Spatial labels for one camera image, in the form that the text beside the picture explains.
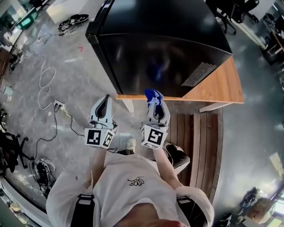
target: black refrigerator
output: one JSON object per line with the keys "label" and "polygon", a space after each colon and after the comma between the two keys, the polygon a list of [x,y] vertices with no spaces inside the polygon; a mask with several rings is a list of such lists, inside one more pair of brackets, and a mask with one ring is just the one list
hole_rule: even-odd
{"label": "black refrigerator", "polygon": [[106,0],[86,37],[118,94],[182,97],[232,55],[203,0]]}

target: wooden bench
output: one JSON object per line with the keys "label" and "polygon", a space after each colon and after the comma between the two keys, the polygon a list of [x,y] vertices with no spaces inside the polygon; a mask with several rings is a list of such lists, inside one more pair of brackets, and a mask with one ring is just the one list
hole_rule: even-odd
{"label": "wooden bench", "polygon": [[221,166],[217,114],[171,114],[167,132],[166,141],[180,146],[190,157],[190,164],[178,175],[180,182],[200,188],[213,202]]}

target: gray floor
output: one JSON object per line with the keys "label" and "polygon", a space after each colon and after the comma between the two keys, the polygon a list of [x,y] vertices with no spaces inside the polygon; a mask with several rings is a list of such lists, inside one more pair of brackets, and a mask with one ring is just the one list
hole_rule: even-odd
{"label": "gray floor", "polygon": [[241,30],[226,36],[234,54],[245,103],[223,108],[223,155],[214,208],[218,219],[238,206],[244,194],[259,187],[264,196],[279,186],[282,177],[269,157],[283,152],[283,91],[279,67],[269,66],[260,48]]}
{"label": "gray floor", "polygon": [[[94,18],[103,0],[89,1],[82,13]],[[49,32],[57,33],[57,24],[42,12],[36,22],[24,32],[19,44],[25,43],[24,54],[29,56],[29,47],[37,37]],[[56,76],[50,84],[49,94],[41,94],[42,107],[60,100],[74,117],[74,129],[83,133],[89,119],[90,109],[96,100],[106,94],[115,96],[115,90],[99,63],[93,49],[85,38],[86,25],[69,36],[53,36],[46,44],[41,44],[37,53],[45,54],[46,65],[56,69]],[[234,209],[243,195],[253,186],[260,187],[263,194],[272,194],[280,183],[280,177],[274,169],[269,156],[277,152],[283,157],[282,102],[283,92],[278,82],[277,67],[270,67],[261,55],[259,47],[240,30],[236,36],[227,35],[234,53],[235,63],[240,75],[245,104],[230,105],[223,109],[224,146],[220,183],[214,207],[217,217],[223,212]],[[19,64],[7,81],[12,85],[12,100],[0,94],[0,103],[7,110],[8,131],[28,136],[24,147],[25,153],[35,155],[36,141],[51,138],[55,132],[53,106],[41,110],[37,96],[40,90],[40,68],[44,57],[32,54],[29,59]],[[41,84],[47,84],[53,75],[52,70],[43,75]],[[204,103],[167,102],[171,113],[196,113]],[[129,113],[122,101],[113,99],[114,120],[119,125],[120,137],[114,143],[120,148],[125,144],[123,136],[140,139],[139,127],[146,115],[146,102],[134,101],[135,113]],[[87,168],[88,159],[93,149],[83,145],[70,129],[70,118],[59,111],[56,114],[58,135],[52,142],[40,142],[37,158],[54,161],[57,177],[63,170],[76,173],[79,178]],[[137,153],[144,156],[149,151],[137,143]],[[38,205],[45,207],[45,198],[33,180],[28,169],[18,165],[10,180]]]}
{"label": "gray floor", "polygon": [[[82,13],[88,13],[94,18],[103,0],[88,1]],[[42,12],[34,24],[26,30],[18,41],[18,47],[24,44],[24,55],[30,55],[30,46],[45,33],[57,34],[58,24],[53,24],[46,12]],[[29,138],[24,146],[24,152],[35,156],[36,141],[42,137],[51,139],[55,133],[54,106],[41,110],[37,101],[40,90],[40,68],[46,55],[47,61],[43,70],[51,66],[56,69],[56,75],[50,84],[48,94],[41,93],[39,102],[42,108],[55,99],[65,104],[66,110],[73,115],[73,127],[78,133],[84,133],[84,128],[90,119],[91,107],[96,101],[110,94],[113,97],[113,119],[119,128],[112,147],[126,148],[126,138],[133,136],[137,141],[140,138],[140,124],[145,120],[147,104],[145,101],[134,101],[135,113],[129,113],[120,100],[115,100],[115,89],[101,66],[95,52],[85,37],[87,24],[78,28],[68,36],[52,36],[45,44],[42,43],[37,50],[34,48],[29,59],[18,64],[15,70],[7,75],[8,84],[14,90],[12,100],[0,94],[0,103],[8,112],[7,129],[13,134],[21,134]],[[41,86],[48,84],[54,74],[49,69],[42,76]],[[171,113],[197,113],[205,103],[196,102],[167,102]],[[82,179],[88,166],[88,160],[94,149],[84,145],[84,138],[77,136],[70,129],[71,119],[62,111],[56,113],[58,135],[51,142],[40,141],[37,159],[47,158],[56,165],[55,177],[64,171],[74,172]],[[136,152],[145,157],[152,153],[138,142]],[[45,207],[39,186],[34,181],[29,169],[23,169],[21,163],[13,174],[8,172],[9,179],[26,196],[33,199],[38,205]]]}

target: wooden table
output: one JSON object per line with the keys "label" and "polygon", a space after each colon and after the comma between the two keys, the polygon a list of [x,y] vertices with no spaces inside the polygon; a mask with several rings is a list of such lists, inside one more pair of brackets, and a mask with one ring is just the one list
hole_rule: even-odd
{"label": "wooden table", "polygon": [[[122,100],[131,113],[134,113],[132,100],[147,100],[145,95],[127,94],[117,94],[116,99]],[[200,113],[215,110],[232,103],[244,103],[241,82],[233,57],[229,57],[182,98],[164,97],[164,100],[209,102],[208,106],[199,109]]]}

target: blue cloth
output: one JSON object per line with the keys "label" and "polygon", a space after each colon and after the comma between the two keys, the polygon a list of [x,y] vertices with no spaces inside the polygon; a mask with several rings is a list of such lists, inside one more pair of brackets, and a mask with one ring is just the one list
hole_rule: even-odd
{"label": "blue cloth", "polygon": [[150,104],[154,103],[156,103],[157,106],[162,105],[164,96],[160,92],[155,89],[145,89],[144,93],[147,97],[148,108],[150,107]]}

